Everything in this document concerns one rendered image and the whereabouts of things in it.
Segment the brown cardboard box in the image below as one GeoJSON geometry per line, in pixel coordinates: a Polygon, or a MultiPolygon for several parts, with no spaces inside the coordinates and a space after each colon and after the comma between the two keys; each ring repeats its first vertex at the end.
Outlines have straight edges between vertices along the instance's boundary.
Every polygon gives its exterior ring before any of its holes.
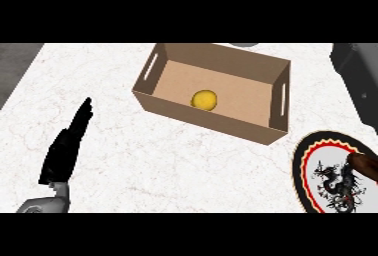
{"type": "Polygon", "coordinates": [[[269,145],[289,134],[292,61],[212,43],[159,43],[134,87],[144,109],[269,145]],[[212,111],[191,105],[212,90],[212,111]]]}

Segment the brown oblong object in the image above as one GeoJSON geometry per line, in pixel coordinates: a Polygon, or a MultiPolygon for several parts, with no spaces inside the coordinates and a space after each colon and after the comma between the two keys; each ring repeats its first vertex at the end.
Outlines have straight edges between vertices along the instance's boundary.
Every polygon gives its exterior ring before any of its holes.
{"type": "Polygon", "coordinates": [[[361,153],[351,153],[348,162],[352,168],[378,183],[378,160],[361,153]]]}

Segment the yellow lemon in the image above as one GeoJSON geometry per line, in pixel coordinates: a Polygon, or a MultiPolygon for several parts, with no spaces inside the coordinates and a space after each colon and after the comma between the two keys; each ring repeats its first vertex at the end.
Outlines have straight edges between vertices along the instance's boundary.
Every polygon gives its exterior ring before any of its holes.
{"type": "Polygon", "coordinates": [[[202,90],[194,94],[191,105],[202,110],[212,111],[218,106],[218,94],[212,90],[202,90]]]}

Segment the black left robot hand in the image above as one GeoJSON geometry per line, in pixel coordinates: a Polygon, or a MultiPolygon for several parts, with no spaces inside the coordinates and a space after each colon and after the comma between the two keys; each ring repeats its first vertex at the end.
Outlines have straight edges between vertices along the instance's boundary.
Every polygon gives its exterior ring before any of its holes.
{"type": "Polygon", "coordinates": [[[41,184],[49,185],[70,180],[78,162],[80,143],[92,117],[92,99],[86,98],[70,127],[60,132],[49,147],[39,178],[41,184]]]}

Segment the dragon print plate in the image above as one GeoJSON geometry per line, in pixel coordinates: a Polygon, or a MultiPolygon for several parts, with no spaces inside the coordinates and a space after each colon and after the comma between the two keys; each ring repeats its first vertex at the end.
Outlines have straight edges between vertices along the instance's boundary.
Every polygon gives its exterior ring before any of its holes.
{"type": "Polygon", "coordinates": [[[308,213],[378,213],[378,181],[348,162],[348,156],[377,154],[349,135],[334,131],[311,133],[298,145],[293,179],[308,213]]]}

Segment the dark grey appliance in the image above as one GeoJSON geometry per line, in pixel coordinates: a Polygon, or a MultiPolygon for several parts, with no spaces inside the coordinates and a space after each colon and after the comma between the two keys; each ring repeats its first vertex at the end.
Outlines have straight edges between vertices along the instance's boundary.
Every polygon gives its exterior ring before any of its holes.
{"type": "Polygon", "coordinates": [[[361,121],[378,133],[378,43],[336,43],[330,59],[361,121]]]}

